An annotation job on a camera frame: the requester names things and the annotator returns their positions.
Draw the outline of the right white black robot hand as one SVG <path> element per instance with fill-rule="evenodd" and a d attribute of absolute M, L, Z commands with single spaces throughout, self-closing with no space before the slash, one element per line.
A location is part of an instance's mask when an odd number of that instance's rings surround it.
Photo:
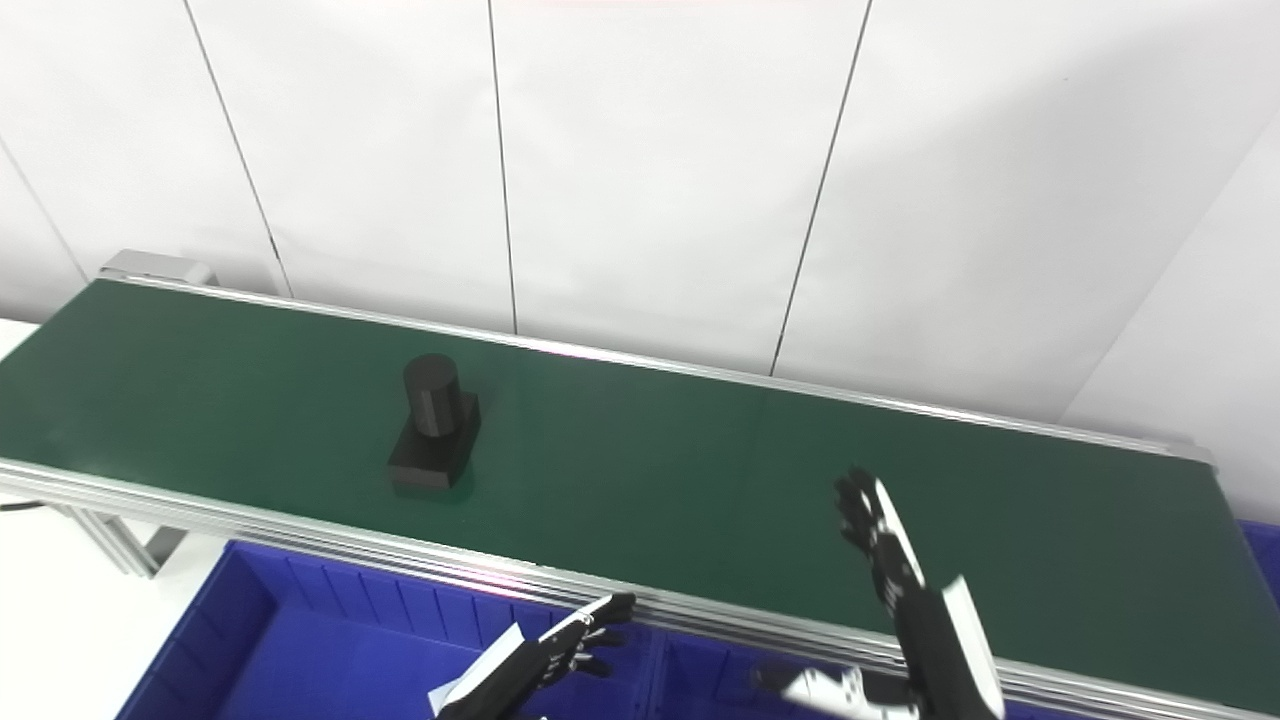
<path fill-rule="evenodd" d="M 1006 706 L 986 630 L 964 577 L 931 585 L 882 480 L 851 468 L 835 482 L 841 536 L 870 565 L 876 594 L 893 620 L 908 675 L 838 675 L 792 664 L 758 664 L 755 688 L 838 719 L 1004 719 Z"/>

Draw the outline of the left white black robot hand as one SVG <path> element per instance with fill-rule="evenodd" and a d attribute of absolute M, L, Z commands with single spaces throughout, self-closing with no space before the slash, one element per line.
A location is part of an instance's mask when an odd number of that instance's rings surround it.
<path fill-rule="evenodd" d="M 637 596 L 603 594 L 575 609 L 536 638 L 513 624 L 457 678 L 428 693 L 435 719 L 515 719 L 536 692 L 575 673 L 609 678 L 613 667 L 594 655 L 627 643 L 618 625 L 630 623 Z"/>

